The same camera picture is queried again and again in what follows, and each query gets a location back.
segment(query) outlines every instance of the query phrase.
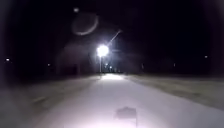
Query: bright light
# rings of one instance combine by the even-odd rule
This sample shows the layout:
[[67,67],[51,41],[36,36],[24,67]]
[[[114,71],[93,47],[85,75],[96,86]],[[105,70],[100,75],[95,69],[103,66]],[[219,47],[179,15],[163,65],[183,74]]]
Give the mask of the bright light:
[[79,8],[74,8],[74,12],[75,13],[79,12]]
[[109,48],[106,45],[100,45],[97,48],[97,55],[99,57],[104,57],[109,53]]
[[106,74],[102,77],[103,80],[122,80],[123,77],[119,75]]

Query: street light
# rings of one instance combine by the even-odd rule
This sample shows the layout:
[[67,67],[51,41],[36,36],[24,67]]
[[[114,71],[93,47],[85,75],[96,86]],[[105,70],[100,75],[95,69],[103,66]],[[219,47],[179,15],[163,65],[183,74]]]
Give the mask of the street light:
[[101,73],[101,58],[107,56],[109,53],[109,48],[106,45],[100,45],[97,49],[97,56],[100,59],[100,73]]

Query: roadside grass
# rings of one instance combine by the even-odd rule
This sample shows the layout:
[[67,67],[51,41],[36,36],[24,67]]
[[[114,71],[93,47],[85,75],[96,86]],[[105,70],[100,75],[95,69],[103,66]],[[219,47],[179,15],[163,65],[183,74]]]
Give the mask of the roadside grass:
[[224,110],[224,81],[150,76],[132,76],[131,80]]
[[13,97],[17,102],[17,107],[24,115],[27,115],[27,118],[36,118],[67,97],[87,88],[96,80],[98,77],[52,81],[41,85],[33,84],[14,90]]

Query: road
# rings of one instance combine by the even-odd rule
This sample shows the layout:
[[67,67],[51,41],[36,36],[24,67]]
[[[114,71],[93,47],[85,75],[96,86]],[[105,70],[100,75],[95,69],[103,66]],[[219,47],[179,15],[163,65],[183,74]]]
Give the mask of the road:
[[35,128],[112,128],[115,113],[124,107],[136,109],[139,128],[224,127],[224,111],[122,76],[106,75],[53,107],[35,123]]

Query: dark sky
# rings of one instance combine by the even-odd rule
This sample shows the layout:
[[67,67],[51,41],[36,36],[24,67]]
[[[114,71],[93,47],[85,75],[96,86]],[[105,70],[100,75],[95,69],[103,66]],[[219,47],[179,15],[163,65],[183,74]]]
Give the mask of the dark sky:
[[128,52],[142,55],[143,63],[151,65],[147,71],[163,72],[152,65],[172,67],[175,63],[170,73],[211,72],[212,32],[202,1],[15,0],[8,18],[6,51],[19,75],[45,74],[47,63],[53,63],[58,49],[73,36],[74,7],[122,29],[120,49],[127,46]]

